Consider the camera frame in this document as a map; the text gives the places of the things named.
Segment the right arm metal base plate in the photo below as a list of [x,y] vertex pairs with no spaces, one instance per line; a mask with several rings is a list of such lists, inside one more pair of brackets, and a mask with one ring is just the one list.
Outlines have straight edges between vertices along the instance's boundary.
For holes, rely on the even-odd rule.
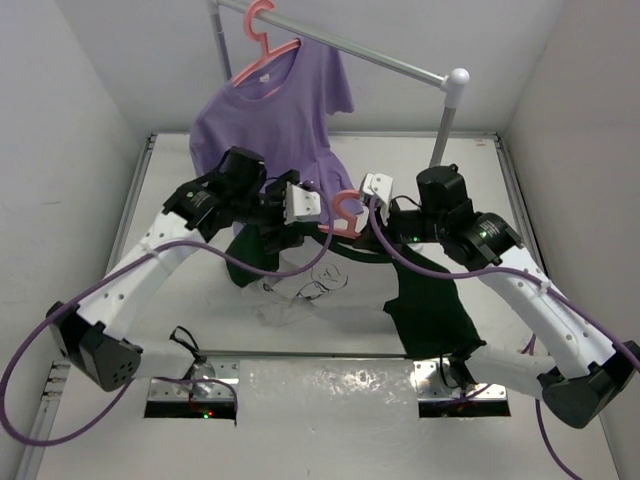
[[414,361],[413,382],[418,400],[427,403],[506,401],[507,390],[497,384],[480,383],[464,388],[454,380],[447,357]]

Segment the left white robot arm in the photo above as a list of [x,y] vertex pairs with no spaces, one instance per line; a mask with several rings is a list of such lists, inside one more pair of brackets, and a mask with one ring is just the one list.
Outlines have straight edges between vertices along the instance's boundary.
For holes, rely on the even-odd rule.
[[295,170],[267,175],[264,159],[233,147],[220,166],[176,188],[120,262],[76,299],[57,302],[48,327],[63,357],[111,392],[134,378],[182,380],[199,363],[173,340],[135,340],[129,332],[145,305],[192,254],[207,250],[235,223],[257,229],[268,250],[298,244],[300,227],[316,221],[321,196]]

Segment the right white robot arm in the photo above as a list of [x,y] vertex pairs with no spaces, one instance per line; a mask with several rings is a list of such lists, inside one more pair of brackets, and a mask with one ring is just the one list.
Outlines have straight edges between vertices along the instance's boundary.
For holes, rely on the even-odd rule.
[[638,372],[638,343],[616,339],[558,291],[506,220],[475,210],[456,166],[428,168],[416,183],[420,201],[413,210],[398,207],[390,179],[376,192],[381,205],[370,224],[385,249],[427,276],[429,270],[401,250],[410,244],[439,244],[463,267],[459,278],[477,278],[492,289],[548,352],[519,360],[480,345],[451,357],[454,378],[461,384],[498,383],[543,401],[572,428],[587,426]]

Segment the pink hanger with purple shirt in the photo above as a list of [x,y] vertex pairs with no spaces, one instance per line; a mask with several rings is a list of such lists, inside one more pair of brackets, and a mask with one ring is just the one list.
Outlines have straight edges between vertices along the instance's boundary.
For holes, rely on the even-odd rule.
[[273,47],[266,31],[258,31],[253,22],[260,13],[274,13],[276,5],[271,0],[252,1],[243,17],[245,35],[260,47],[257,60],[236,74],[231,83],[235,91],[251,101],[262,100],[281,89],[294,69],[302,41],[289,40]]

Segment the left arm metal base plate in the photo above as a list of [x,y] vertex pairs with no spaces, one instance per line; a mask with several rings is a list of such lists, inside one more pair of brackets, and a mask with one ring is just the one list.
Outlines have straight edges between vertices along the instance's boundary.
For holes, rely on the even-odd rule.
[[152,378],[148,398],[196,403],[234,402],[237,399],[240,364],[231,358],[213,357],[195,366],[185,380]]

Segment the white and green t-shirt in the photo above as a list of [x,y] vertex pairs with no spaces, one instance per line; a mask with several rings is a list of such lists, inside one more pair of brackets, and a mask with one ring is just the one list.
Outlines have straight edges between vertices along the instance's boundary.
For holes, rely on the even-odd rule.
[[356,251],[334,239],[309,270],[296,269],[319,254],[325,236],[269,254],[255,226],[235,226],[226,252],[263,275],[227,264],[231,282],[267,327],[332,326],[344,334],[393,336],[413,359],[468,353],[483,341],[447,269],[409,247],[410,262],[435,272],[420,275],[386,254]]

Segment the purple t-shirt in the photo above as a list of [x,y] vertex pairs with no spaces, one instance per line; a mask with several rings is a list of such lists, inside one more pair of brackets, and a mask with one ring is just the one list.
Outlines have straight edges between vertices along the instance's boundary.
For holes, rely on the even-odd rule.
[[304,39],[240,84],[226,82],[201,109],[189,139],[195,172],[241,147],[263,157],[268,177],[294,169],[334,197],[353,183],[331,149],[327,119],[353,110],[339,51]]

